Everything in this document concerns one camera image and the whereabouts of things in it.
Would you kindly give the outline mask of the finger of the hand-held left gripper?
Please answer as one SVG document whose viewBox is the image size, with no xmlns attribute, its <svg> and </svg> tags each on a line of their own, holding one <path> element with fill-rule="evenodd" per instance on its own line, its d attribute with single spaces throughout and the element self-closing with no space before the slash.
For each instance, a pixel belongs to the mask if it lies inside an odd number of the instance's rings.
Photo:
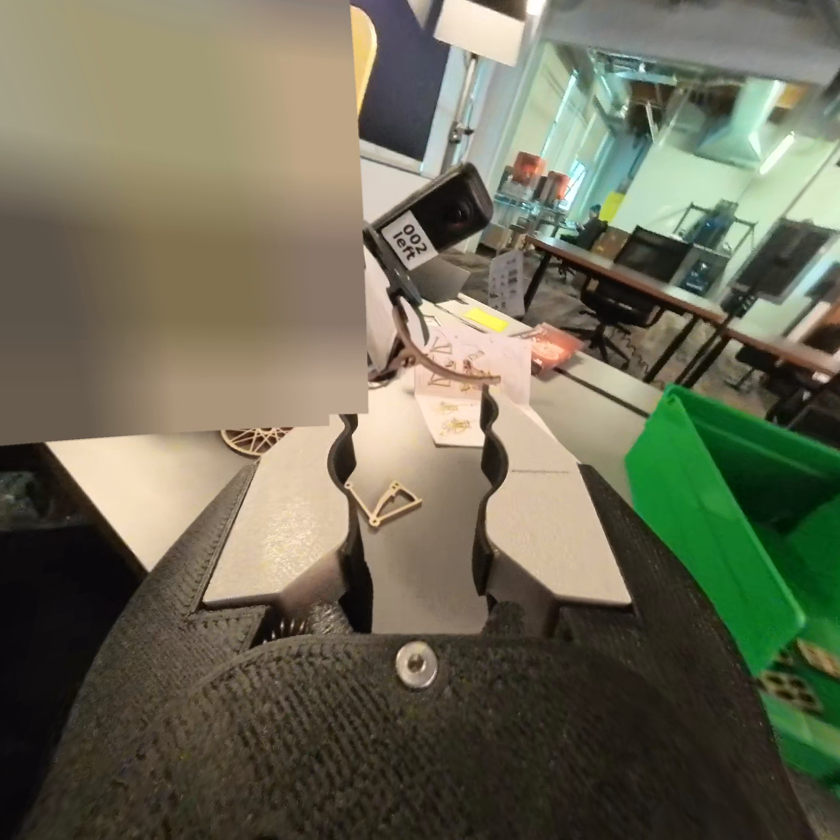
<svg viewBox="0 0 840 840">
<path fill-rule="evenodd" d="M 456 299 L 471 275 L 456 257 L 438 255 L 414 269 L 405 269 L 409 285 L 421 299 L 435 304 Z"/>
</svg>

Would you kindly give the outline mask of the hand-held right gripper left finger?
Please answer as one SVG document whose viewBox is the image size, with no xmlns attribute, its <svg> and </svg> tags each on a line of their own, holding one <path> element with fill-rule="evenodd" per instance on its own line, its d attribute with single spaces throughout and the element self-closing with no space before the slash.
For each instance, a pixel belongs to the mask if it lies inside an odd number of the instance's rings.
<svg viewBox="0 0 840 840">
<path fill-rule="evenodd" d="M 355 632 L 373 624 L 373 582 L 357 505 L 354 414 L 292 430 L 255 466 L 203 594 L 207 608 L 273 607 L 302 620 L 338 603 Z"/>
</svg>

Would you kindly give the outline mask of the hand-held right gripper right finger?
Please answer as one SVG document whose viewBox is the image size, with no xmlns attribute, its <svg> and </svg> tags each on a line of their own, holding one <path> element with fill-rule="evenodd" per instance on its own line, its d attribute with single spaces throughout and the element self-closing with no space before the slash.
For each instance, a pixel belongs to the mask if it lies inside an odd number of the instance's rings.
<svg viewBox="0 0 840 840">
<path fill-rule="evenodd" d="M 499 387 L 479 404 L 484 435 L 472 576 L 479 595 L 624 609 L 632 598 L 582 463 Z"/>
</svg>

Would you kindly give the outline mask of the triangular wooden frame part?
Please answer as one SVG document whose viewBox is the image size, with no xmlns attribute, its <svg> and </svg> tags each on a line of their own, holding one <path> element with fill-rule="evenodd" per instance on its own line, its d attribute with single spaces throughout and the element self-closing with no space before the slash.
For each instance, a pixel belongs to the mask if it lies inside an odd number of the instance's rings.
<svg viewBox="0 0 840 840">
<path fill-rule="evenodd" d="M 399 519 L 423 505 L 423 499 L 407 489 L 401 482 L 393 481 L 380 495 L 378 501 L 369 507 L 351 481 L 344 484 L 358 509 L 362 511 L 369 526 L 379 529 L 388 522 Z"/>
</svg>

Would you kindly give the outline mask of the curved wooden model part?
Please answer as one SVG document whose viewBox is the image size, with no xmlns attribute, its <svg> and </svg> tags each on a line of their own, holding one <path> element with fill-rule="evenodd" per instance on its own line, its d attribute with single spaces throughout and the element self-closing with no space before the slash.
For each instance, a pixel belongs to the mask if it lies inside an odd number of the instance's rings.
<svg viewBox="0 0 840 840">
<path fill-rule="evenodd" d="M 399 370 L 422 366 L 431 374 L 448 381 L 470 386 L 485 387 L 498 385 L 501 382 L 501 378 L 498 375 L 463 372 L 457 367 L 446 367 L 436 362 L 424 349 L 414 342 L 410 329 L 408 328 L 408 319 L 403 303 L 408 303 L 409 308 L 413 308 L 413 304 L 400 293 L 395 294 L 390 300 L 395 325 L 395 340 L 392 350 L 388 354 L 385 367 L 378 374 L 380 377 L 389 377 L 395 375 Z"/>
</svg>

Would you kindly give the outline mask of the wooden parts sheet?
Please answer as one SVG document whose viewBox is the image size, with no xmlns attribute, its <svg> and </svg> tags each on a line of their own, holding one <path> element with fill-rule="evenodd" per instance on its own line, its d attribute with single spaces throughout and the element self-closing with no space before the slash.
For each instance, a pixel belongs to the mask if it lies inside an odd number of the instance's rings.
<svg viewBox="0 0 840 840">
<path fill-rule="evenodd" d="M 838 718 L 838 653 L 801 638 L 783 648 L 756 678 L 761 690 L 799 711 Z"/>
</svg>

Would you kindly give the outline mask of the metal shelf rack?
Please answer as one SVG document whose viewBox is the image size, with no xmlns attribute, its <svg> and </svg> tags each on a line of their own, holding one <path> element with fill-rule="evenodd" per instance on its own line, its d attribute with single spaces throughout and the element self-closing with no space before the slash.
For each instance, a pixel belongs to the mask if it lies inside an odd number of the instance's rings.
<svg viewBox="0 0 840 840">
<path fill-rule="evenodd" d="M 515 153 L 495 197 L 493 244 L 497 251 L 518 249 L 527 235 L 575 240 L 581 226 L 571 220 L 574 179 L 549 169 L 533 153 Z"/>
</svg>

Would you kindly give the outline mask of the wooden spoked wheel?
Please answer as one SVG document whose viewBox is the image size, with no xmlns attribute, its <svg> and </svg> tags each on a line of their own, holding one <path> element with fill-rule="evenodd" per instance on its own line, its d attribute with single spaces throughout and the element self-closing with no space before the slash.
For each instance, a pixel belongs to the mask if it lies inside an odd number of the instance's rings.
<svg viewBox="0 0 840 840">
<path fill-rule="evenodd" d="M 221 429 L 219 436 L 235 453 L 255 459 L 269 452 L 291 431 L 292 427 L 229 428 Z"/>
</svg>

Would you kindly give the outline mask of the white instruction booklet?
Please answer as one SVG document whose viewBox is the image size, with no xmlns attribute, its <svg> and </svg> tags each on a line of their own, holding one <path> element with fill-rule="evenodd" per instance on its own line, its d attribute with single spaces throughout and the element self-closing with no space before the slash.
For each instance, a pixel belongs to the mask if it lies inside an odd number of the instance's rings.
<svg viewBox="0 0 840 840">
<path fill-rule="evenodd" d="M 504 396 L 516 406 L 529 404 L 531 352 L 526 341 L 467 327 L 432 326 L 424 350 L 448 368 L 498 375 L 497 387 Z M 414 396 L 437 447 L 479 448 L 484 444 L 482 387 L 448 381 L 416 366 Z"/>
</svg>

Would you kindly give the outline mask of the green plastic bin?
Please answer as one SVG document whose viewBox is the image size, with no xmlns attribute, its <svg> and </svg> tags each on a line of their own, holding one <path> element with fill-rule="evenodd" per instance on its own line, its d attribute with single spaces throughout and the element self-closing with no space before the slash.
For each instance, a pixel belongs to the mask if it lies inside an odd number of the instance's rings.
<svg viewBox="0 0 840 840">
<path fill-rule="evenodd" d="M 839 654 L 836 448 L 666 387 L 625 457 L 633 506 L 710 599 L 753 680 L 801 638 Z M 838 796 L 838 718 L 759 694 L 783 760 Z"/>
</svg>

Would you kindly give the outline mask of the yellow chair back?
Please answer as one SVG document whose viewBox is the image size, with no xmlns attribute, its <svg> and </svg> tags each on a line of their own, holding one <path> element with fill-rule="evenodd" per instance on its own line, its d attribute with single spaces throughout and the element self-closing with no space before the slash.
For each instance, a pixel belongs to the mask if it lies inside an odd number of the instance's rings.
<svg viewBox="0 0 840 840">
<path fill-rule="evenodd" d="M 375 64 L 378 38 L 371 17 L 362 8 L 351 5 L 350 15 L 356 112 L 359 118 Z"/>
</svg>

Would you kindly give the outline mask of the white floor lamp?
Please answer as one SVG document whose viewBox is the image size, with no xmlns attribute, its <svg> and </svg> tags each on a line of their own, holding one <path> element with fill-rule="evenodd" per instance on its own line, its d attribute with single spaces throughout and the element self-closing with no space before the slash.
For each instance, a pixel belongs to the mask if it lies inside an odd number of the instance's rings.
<svg viewBox="0 0 840 840">
<path fill-rule="evenodd" d="M 462 144 L 471 134 L 469 114 L 480 62 L 516 65 L 529 19 L 528 5 L 527 1 L 437 2 L 433 36 L 465 55 L 464 78 L 448 130 L 441 172 L 447 172 L 460 161 Z"/>
</svg>

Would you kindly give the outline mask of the black office chair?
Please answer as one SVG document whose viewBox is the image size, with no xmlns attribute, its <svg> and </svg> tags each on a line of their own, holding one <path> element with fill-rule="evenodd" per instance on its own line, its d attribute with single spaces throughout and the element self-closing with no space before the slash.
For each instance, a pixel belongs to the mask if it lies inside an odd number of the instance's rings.
<svg viewBox="0 0 840 840">
<path fill-rule="evenodd" d="M 631 357 L 606 336 L 606 331 L 617 328 L 649 329 L 665 311 L 661 303 L 639 290 L 614 280 L 594 280 L 591 277 L 584 282 L 580 300 L 596 320 L 593 329 L 581 333 L 587 348 L 595 350 L 604 363 L 609 363 L 610 354 L 614 354 L 623 362 L 622 371 L 628 369 Z"/>
</svg>

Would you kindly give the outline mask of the long brown table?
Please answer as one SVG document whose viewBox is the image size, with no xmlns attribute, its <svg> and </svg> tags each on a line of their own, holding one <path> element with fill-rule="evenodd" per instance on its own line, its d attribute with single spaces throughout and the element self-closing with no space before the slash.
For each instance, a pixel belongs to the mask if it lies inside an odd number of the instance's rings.
<svg viewBox="0 0 840 840">
<path fill-rule="evenodd" d="M 828 353 L 807 343 L 795 342 L 788 338 L 766 338 L 754 329 L 744 328 L 738 320 L 732 320 L 720 326 L 716 338 L 722 342 L 722 348 L 730 341 L 738 342 L 756 352 L 772 356 L 777 363 L 789 364 L 808 371 L 811 380 L 817 380 L 813 387 L 806 386 L 800 389 L 805 396 L 798 399 L 798 408 L 789 415 L 787 420 L 779 422 L 779 408 L 770 412 L 771 421 L 782 427 L 791 431 L 797 429 L 808 414 L 812 413 L 826 397 L 838 396 L 838 351 Z"/>
<path fill-rule="evenodd" d="M 524 294 L 526 309 L 530 308 L 550 263 L 555 260 L 560 267 L 574 274 L 582 274 L 584 281 L 588 277 L 594 280 L 614 280 L 656 299 L 658 303 L 664 306 L 665 311 L 663 315 L 666 312 L 671 312 L 684 318 L 685 322 L 681 330 L 678 331 L 665 350 L 657 357 L 653 365 L 647 368 L 643 377 L 643 382 L 647 384 L 655 382 L 660 372 L 674 357 L 680 346 L 688 339 L 697 324 L 704 322 L 718 328 L 727 322 L 727 313 L 717 304 L 711 303 L 689 291 L 655 280 L 635 270 L 618 266 L 613 260 L 606 259 L 578 246 L 570 245 L 561 238 L 527 235 L 524 243 L 531 246 L 536 253 L 540 254 L 539 264 Z M 593 313 L 581 304 L 580 297 L 579 304 L 583 307 L 585 313 L 592 315 L 595 319 Z M 582 339 L 581 333 L 584 330 L 593 329 L 594 327 L 562 327 L 562 330 L 581 339 L 586 346 L 586 341 Z"/>
</svg>

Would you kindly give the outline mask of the metal ventilation hood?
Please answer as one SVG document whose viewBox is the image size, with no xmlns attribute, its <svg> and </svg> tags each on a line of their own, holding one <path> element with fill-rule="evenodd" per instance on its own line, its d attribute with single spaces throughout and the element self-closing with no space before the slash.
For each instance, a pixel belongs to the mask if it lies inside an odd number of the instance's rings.
<svg viewBox="0 0 840 840">
<path fill-rule="evenodd" d="M 751 77 L 741 84 L 728 116 L 715 118 L 699 138 L 694 154 L 743 170 L 756 170 L 774 141 L 771 116 L 789 84 Z"/>
</svg>

